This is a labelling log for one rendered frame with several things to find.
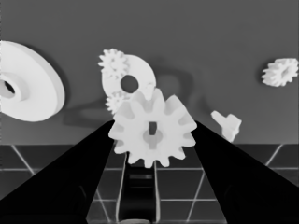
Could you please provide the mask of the small white T-shaped piece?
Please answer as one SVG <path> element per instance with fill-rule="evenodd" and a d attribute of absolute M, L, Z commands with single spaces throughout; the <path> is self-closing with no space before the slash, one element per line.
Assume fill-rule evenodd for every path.
<path fill-rule="evenodd" d="M 230 143 L 235 140 L 239 134 L 239 128 L 242 120 L 233 114 L 223 116 L 218 111 L 213 111 L 211 117 L 221 126 L 221 135 Z"/>

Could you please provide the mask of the small white toothed gear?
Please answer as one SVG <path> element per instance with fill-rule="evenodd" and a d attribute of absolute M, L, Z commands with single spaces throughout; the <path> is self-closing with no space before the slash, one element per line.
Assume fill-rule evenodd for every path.
<path fill-rule="evenodd" d="M 271 87 L 284 87 L 298 76 L 299 62 L 295 58 L 275 59 L 263 70 L 263 84 Z"/>
<path fill-rule="evenodd" d="M 184 160 L 182 148 L 195 145 L 191 132 L 196 122 L 176 95 L 165 100 L 160 89 L 154 90 L 150 100 L 135 92 L 113 119 L 108 136 L 117 141 L 116 154 L 129 153 L 130 164 L 143 160 L 151 168 L 158 161 L 168 167 L 170 157 Z"/>
<path fill-rule="evenodd" d="M 102 75 L 105 78 L 120 79 L 127 74 L 129 64 L 125 54 L 117 49 L 104 49 L 99 56 L 99 66 L 102 67 Z"/>
<path fill-rule="evenodd" d="M 117 91 L 113 92 L 110 96 L 107 97 L 106 106 L 107 110 L 114 115 L 118 109 L 120 108 L 121 104 L 124 101 L 129 100 L 131 95 L 126 92 Z"/>

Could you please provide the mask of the large thick white disc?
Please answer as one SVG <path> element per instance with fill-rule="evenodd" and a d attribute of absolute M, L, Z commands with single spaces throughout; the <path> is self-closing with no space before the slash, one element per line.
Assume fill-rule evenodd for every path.
<path fill-rule="evenodd" d="M 0 111 L 14 119 L 49 119 L 64 106 L 63 82 L 38 53 L 11 41 L 0 41 Z"/>

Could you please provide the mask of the white round carrier with pins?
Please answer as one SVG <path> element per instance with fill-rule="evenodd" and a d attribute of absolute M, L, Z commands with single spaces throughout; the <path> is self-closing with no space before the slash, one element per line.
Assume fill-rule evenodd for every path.
<path fill-rule="evenodd" d="M 153 89 L 156 87 L 156 77 L 150 65 L 135 55 L 125 54 L 129 69 L 125 75 L 130 75 L 137 80 L 138 90 L 144 94 L 147 100 L 151 99 Z M 106 96 L 111 96 L 116 91 L 122 91 L 121 77 L 105 77 L 102 75 L 102 86 Z"/>

